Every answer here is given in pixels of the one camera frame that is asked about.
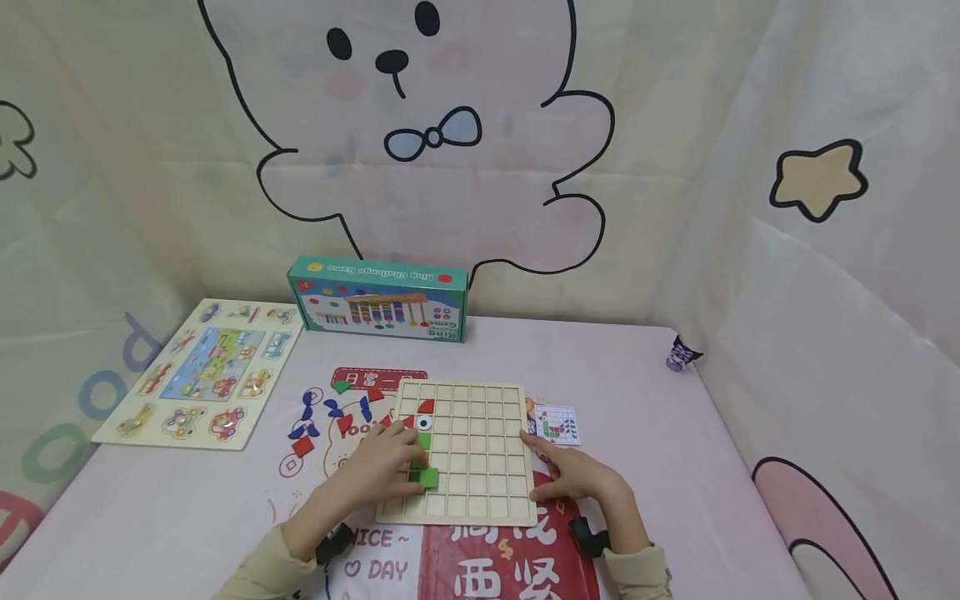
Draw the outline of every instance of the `child's hand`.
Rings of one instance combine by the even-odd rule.
[[[624,488],[630,488],[619,473],[574,448],[560,448],[543,438],[520,430],[520,438],[546,457],[554,481],[534,488],[530,499],[542,502],[563,496],[575,500],[584,497],[600,499]]]
[[[378,423],[325,485],[342,494],[352,510],[421,493],[421,484],[401,481],[396,475],[401,465],[415,458],[426,468],[426,451],[416,429],[408,429],[398,420],[387,428]]]

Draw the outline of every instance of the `bear eye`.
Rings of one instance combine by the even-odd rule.
[[[414,9],[414,18],[417,19],[417,29],[427,37],[432,37],[440,30],[440,15],[432,2],[420,2]]]
[[[326,32],[326,47],[330,49],[330,54],[337,59],[349,60],[353,56],[353,46],[350,44],[350,38],[339,27],[334,27]]]

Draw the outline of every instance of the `pink table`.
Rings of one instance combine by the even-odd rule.
[[[322,452],[309,475],[278,476],[286,433],[303,390],[353,366],[517,381],[535,400],[576,407],[583,450],[633,484],[677,598],[809,600],[700,378],[664,366],[673,331],[492,318],[468,326],[462,346],[304,333],[243,452],[101,447],[0,576],[0,598],[206,598],[321,480]],[[407,540],[391,552],[419,556],[421,528],[391,527]],[[411,561],[387,586],[392,596],[416,597]],[[378,582],[331,581],[351,600],[383,592]]]

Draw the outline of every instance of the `purple toy figure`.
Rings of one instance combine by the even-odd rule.
[[[666,366],[670,371],[680,372],[686,369],[687,365],[703,355],[702,352],[694,352],[688,348],[678,335],[677,339],[673,341],[673,348],[670,350],[670,355],[666,357]]]

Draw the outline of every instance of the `bow tie drawing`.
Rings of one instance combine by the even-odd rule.
[[[470,107],[457,107],[446,114],[437,127],[417,130],[395,130],[383,138],[383,147],[393,160],[410,162],[420,156],[423,149],[450,146],[476,146],[483,135],[480,116]]]

